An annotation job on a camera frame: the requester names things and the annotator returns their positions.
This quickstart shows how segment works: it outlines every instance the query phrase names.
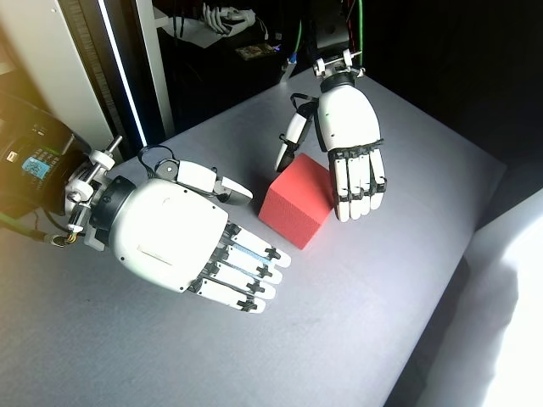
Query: red block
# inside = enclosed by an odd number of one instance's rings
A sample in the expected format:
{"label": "red block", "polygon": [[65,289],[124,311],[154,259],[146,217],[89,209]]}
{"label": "red block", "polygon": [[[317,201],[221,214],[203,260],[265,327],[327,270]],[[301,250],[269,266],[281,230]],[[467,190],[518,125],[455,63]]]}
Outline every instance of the red block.
{"label": "red block", "polygon": [[328,170],[301,154],[270,185],[258,217],[295,246],[304,248],[332,209]]}

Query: gray tabletop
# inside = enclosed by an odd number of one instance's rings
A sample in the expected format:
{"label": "gray tabletop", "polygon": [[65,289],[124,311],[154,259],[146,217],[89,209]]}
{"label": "gray tabletop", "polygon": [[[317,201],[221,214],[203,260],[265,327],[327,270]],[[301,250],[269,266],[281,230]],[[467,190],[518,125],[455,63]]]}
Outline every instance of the gray tabletop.
{"label": "gray tabletop", "polygon": [[[309,71],[167,143],[250,188],[251,205],[222,206],[292,255],[262,315],[167,292],[107,252],[0,231],[0,405],[382,405],[503,167],[376,82],[358,83],[379,118],[389,189],[368,217],[331,215],[303,251],[257,214],[288,96],[319,94]],[[314,131],[301,151],[327,166]],[[144,177],[134,160],[117,173]]]}

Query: light strip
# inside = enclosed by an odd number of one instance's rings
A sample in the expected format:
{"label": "light strip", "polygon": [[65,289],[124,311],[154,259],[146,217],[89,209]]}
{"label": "light strip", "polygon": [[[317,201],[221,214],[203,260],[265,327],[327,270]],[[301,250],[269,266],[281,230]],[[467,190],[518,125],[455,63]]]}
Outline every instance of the light strip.
{"label": "light strip", "polygon": [[119,69],[120,78],[122,79],[122,85],[125,88],[126,96],[128,97],[128,103],[130,104],[130,109],[136,121],[137,131],[139,136],[142,139],[143,146],[147,146],[147,140],[145,140],[145,135],[143,134],[142,123],[139,121],[139,116],[136,111],[136,104],[134,103],[134,98],[132,97],[132,92],[128,86],[128,80],[126,78],[125,68],[122,66],[122,61],[120,60],[119,48],[117,47],[117,42],[115,41],[115,36],[113,35],[113,29],[111,28],[111,21],[109,21],[108,10],[105,8],[104,0],[98,0],[98,5],[100,6],[100,12],[102,12],[102,18],[105,23],[105,30],[108,32],[109,43],[113,49],[113,54],[115,56],[115,62],[117,63],[117,68]]}

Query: robotic hand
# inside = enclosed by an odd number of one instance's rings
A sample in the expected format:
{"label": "robotic hand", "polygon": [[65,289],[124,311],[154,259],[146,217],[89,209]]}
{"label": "robotic hand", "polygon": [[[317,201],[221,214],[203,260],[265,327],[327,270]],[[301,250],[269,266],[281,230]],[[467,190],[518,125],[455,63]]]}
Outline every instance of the robotic hand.
{"label": "robotic hand", "polygon": [[[346,49],[341,59],[316,61],[315,74],[324,78],[322,96],[291,96],[296,113],[287,133],[280,136],[283,145],[276,162],[279,172],[290,165],[315,118],[317,138],[330,163],[335,213],[342,222],[377,209],[387,186],[378,119],[366,96],[355,88],[355,78],[363,76],[363,70],[352,64],[357,54]],[[308,102],[297,106],[296,98]]]}
{"label": "robotic hand", "polygon": [[118,176],[105,176],[115,163],[110,151],[94,151],[94,167],[66,187],[66,208],[72,234],[88,222],[85,243],[114,256],[130,271],[154,284],[190,291],[235,309],[260,313],[265,299],[275,297],[273,284],[290,257],[228,219],[211,202],[246,204],[249,190],[215,169],[175,158],[153,169],[143,162],[149,180],[136,188]]}
{"label": "robotic hand", "polygon": [[215,7],[203,3],[202,15],[205,23],[217,34],[235,36],[255,23],[253,10],[238,10],[234,7]]}

